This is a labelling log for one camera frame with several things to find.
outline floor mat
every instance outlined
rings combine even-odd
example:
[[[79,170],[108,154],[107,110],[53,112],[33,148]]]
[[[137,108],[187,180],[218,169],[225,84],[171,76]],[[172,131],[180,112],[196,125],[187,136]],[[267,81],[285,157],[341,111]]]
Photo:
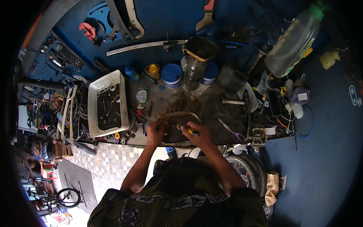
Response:
[[[97,206],[91,172],[63,158],[62,162],[58,162],[58,174],[62,183],[62,188],[69,187],[79,190],[79,182],[83,194],[81,199],[83,200],[84,198],[85,202],[80,203],[77,207],[84,210],[87,214],[91,214],[93,209]]]

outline workbench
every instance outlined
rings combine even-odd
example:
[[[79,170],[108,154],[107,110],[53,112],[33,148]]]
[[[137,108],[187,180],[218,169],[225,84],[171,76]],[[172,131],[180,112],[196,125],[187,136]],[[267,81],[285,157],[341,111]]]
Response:
[[[136,92],[138,87],[146,87],[149,89],[148,98],[144,106],[145,109],[148,109],[148,104],[150,101],[153,102],[153,106],[151,117],[145,117],[146,124],[152,123],[153,121],[158,120],[167,114],[185,110],[193,112],[201,118],[202,122],[208,126],[211,139],[216,145],[230,145],[240,143],[236,136],[230,133],[219,122],[217,117],[219,117],[227,126],[229,126],[232,131],[241,133],[245,137],[247,135],[248,114],[245,111],[245,106],[222,104],[218,94],[225,91],[218,86],[217,81],[212,83],[201,96],[196,97],[184,91],[182,88],[183,82],[178,88],[170,89],[165,86],[162,79],[158,80],[158,85],[154,85],[145,78],[143,78],[141,82],[137,83],[131,80],[127,75],[124,76],[126,80],[126,99],[129,109],[131,108],[132,102],[135,102],[136,100]],[[164,85],[165,89],[159,90],[159,85]],[[227,98],[239,100],[237,94],[234,96],[227,96]],[[270,121],[267,121],[266,118],[258,114],[258,110],[251,113],[250,133],[255,127],[270,127],[271,125],[273,124]],[[137,132],[134,134],[135,137],[128,139],[126,141],[126,145],[145,146],[147,137],[143,135],[142,125],[139,126]],[[270,138],[280,138],[285,136],[287,136],[287,134],[277,133],[275,136],[271,136]]]

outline tiled floor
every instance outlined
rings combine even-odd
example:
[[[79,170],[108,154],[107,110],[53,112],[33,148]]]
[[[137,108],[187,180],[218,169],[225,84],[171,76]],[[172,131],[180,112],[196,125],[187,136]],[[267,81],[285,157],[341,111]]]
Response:
[[[120,189],[123,179],[139,158],[143,149],[99,143],[96,150],[97,155],[90,155],[72,146],[73,157],[66,159],[92,173],[96,199],[97,202],[100,202],[107,189]],[[178,157],[187,152],[188,150],[177,150]],[[164,147],[158,147],[155,150],[150,161],[146,183],[152,178],[155,161],[167,158],[168,155]]]

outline hand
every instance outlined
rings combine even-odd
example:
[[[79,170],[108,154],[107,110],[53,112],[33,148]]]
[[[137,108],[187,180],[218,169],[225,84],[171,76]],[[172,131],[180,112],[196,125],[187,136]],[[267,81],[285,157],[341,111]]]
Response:
[[[195,129],[199,131],[200,135],[192,135],[188,132],[188,128],[190,127],[192,129]],[[209,135],[209,129],[206,125],[203,125],[201,123],[194,123],[191,121],[188,121],[186,126],[181,126],[181,131],[183,132],[183,135],[186,136],[195,146],[199,147],[200,149],[204,149],[208,146],[214,146],[211,137]]]
[[[147,127],[147,146],[157,148],[163,141],[164,135],[167,135],[167,118],[159,119]]]

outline blue bottle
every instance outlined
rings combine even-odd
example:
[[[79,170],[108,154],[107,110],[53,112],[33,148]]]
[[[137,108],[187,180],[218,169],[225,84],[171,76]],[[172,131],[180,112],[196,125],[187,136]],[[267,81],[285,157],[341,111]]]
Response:
[[[131,65],[125,66],[125,73],[136,82],[141,80],[140,74]]]

